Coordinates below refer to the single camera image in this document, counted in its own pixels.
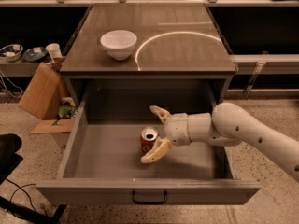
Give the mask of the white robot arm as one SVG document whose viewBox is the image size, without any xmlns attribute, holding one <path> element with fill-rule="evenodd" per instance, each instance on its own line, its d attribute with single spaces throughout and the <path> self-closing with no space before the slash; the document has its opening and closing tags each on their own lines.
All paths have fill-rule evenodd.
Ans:
<svg viewBox="0 0 299 224">
<path fill-rule="evenodd" d="M 165 138 L 157 138 L 141 161 L 153 163 L 173 146 L 203 142 L 228 147 L 245 142 L 265 155 L 294 180 L 299 181 L 299 142 L 264 125 L 246 110 L 232 103 L 216 105 L 211 113 L 171 114 L 153 105 L 150 111 L 164 126 Z"/>
</svg>

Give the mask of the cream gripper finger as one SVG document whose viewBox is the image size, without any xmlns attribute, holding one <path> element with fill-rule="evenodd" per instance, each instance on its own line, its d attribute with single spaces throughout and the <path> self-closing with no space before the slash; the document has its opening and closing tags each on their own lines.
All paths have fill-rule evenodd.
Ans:
<svg viewBox="0 0 299 224">
<path fill-rule="evenodd" d="M 158 137 L 152 149 L 141 158 L 141 162 L 144 164 L 153 163 L 165 156 L 171 148 L 172 143 L 168 138 Z"/>
<path fill-rule="evenodd" d="M 166 109 L 163 109 L 157 105 L 151 105 L 149 109 L 160 119 L 161 123 L 165 123 L 167 118 L 171 116 L 171 114 Z"/>
</svg>

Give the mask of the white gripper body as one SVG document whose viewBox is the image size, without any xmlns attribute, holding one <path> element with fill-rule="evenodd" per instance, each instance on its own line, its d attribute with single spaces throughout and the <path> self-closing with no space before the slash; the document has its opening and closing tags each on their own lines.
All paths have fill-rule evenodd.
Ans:
<svg viewBox="0 0 299 224">
<path fill-rule="evenodd" d="M 188 115 L 186 113 L 179 113 L 167 117 L 164 122 L 164 133 L 173 145 L 188 145 Z"/>
</svg>

